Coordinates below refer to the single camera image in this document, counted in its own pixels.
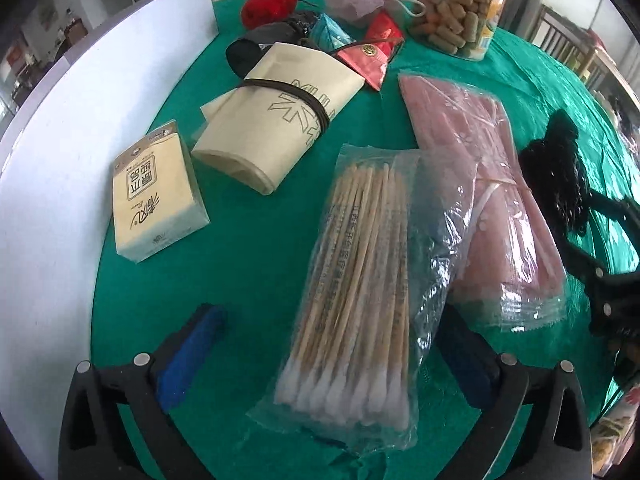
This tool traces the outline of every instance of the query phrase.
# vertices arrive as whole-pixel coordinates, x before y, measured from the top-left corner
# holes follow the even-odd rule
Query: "green tablecloth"
[[[220,35],[177,84],[153,127],[175,118],[193,145],[194,134],[204,124],[199,107],[238,82],[224,51],[242,34],[243,2],[215,4]],[[219,480],[373,480],[385,473],[388,479],[431,479],[478,418],[479,412],[466,405],[437,351],[420,370],[418,445],[411,450],[355,460],[306,435],[271,433],[245,415],[265,392],[286,352],[340,146],[349,142],[416,147],[398,89],[402,70],[465,82],[498,96],[518,149],[541,137],[549,115],[564,107],[580,128],[580,150],[591,185],[610,196],[631,193],[640,199],[638,170],[584,85],[538,48],[501,30],[483,62],[454,59],[408,40],[392,63],[382,92],[361,90],[271,196],[260,196],[196,161],[211,218],[208,227],[138,265],[116,255],[113,226],[109,228],[95,287],[92,359],[98,366],[128,362],[137,352],[155,349],[198,304],[228,306],[228,334],[214,347],[185,402],[171,413]],[[625,235],[603,218],[591,220],[589,233],[579,243],[612,271],[638,265]],[[588,332],[588,302],[579,283],[569,279],[567,291],[565,322],[525,333],[485,333],[497,351],[511,351],[529,365],[550,367],[559,359],[574,362],[593,418],[609,386],[612,358],[604,341]],[[130,413],[123,411],[132,430]],[[521,416],[520,430],[523,421]],[[140,436],[131,433],[143,464],[160,478]],[[513,444],[511,439],[506,449],[513,450]],[[508,464],[507,453],[503,455],[495,475]]]

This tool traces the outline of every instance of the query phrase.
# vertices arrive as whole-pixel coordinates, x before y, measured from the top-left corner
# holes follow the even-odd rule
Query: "snack jar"
[[[426,14],[410,28],[421,43],[480,61],[491,45],[504,0],[419,0]]]

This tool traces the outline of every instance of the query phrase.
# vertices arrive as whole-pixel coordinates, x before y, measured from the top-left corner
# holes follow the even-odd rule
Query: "metal pin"
[[[133,358],[133,364],[136,366],[144,366],[148,364],[149,361],[151,361],[151,356],[146,352],[142,352]]]
[[[91,368],[91,363],[89,361],[80,361],[76,367],[76,371],[79,374],[84,374],[89,371],[89,368]]]
[[[563,372],[567,372],[568,374],[574,371],[574,364],[571,361],[560,361],[560,367],[562,368]]]
[[[506,364],[507,366],[513,366],[518,362],[515,355],[507,353],[500,354],[500,361],[502,361],[503,364]]]

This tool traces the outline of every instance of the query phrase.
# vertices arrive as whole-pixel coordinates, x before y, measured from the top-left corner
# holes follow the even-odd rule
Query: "black cable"
[[[290,94],[291,96],[304,101],[316,114],[318,122],[320,123],[320,134],[318,135],[318,137],[324,134],[326,129],[329,127],[329,115],[326,113],[326,110],[324,109],[324,106],[322,106],[322,103],[314,95],[311,95],[309,92],[303,90],[299,86],[285,83],[284,81],[275,81],[273,79],[243,79],[238,85],[238,88],[242,88],[245,86],[259,86],[261,88],[280,90],[281,92]]]

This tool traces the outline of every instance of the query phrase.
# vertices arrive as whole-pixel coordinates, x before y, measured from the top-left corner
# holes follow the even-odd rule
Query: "beige tissue pack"
[[[364,79],[328,54],[276,43],[245,79],[271,79],[308,91],[329,119],[362,88]],[[299,98],[271,88],[236,88],[205,104],[209,123],[193,156],[267,195],[318,138],[320,124]]]
[[[113,163],[113,222],[116,252],[136,263],[209,223],[175,121]]]

